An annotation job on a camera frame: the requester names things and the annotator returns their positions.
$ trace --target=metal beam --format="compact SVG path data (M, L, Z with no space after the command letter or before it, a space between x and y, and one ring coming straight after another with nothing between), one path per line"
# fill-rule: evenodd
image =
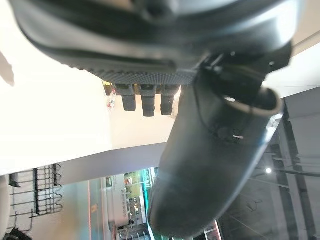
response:
M283 158L283 165L285 168L293 166L295 163L291 158L290 155L290 148L289 143L285 131L284 123L281 121L279 124L279 145L280 145L280 151ZM298 238L300 240L308 240L308 232L307 232L307 226L306 226L306 220L304 216L300 191L298 188L298 183L295 175L292 174L286 174L286 177L288 179L288 185L290 189L290 196L293 204L293 211L294 216L298 228Z

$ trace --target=black plastic mount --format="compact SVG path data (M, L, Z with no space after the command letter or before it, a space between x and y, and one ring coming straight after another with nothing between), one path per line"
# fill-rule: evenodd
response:
M267 74L288 66L292 54L289 42L277 51L263 55L243 55L231 52L205 59L199 65L201 70L211 70L219 78L219 85L226 97L237 99L250 105L261 92L261 85ZM143 115L153 117L155 112L155 95L161 94L161 114L171 115L174 96L179 85L151 84L115 84L117 94L122 96L125 111L136 110L136 94L141 95Z

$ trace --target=light fixture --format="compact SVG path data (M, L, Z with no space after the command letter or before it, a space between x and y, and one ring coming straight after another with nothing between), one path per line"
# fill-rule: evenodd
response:
M271 169L270 167L267 167L267 168L265 169L265 172L266 172L267 174L271 174L271 173L272 173L272 169Z

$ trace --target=white wall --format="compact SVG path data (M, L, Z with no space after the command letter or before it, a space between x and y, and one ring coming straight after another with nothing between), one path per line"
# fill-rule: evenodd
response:
M153 117L144 117L141 96L136 96L136 110L124 111L121 96L115 100L110 112L112 149L122 149L149 144L166 143L175 120L161 115L160 95L156 96L156 111Z
M286 98L303 171L320 172L320 87ZM320 237L320 181L305 177L317 235Z
M0 36L0 51L15 80L11 87L0 79L0 175L110 150L101 80L35 49L5 0L0 1Z

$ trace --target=wire rack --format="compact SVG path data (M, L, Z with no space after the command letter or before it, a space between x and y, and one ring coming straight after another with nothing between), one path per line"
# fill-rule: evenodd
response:
M11 212L8 231L19 228L21 232L28 233L34 218L61 212L60 169L61 165L52 164L15 173L15 186L9 186Z

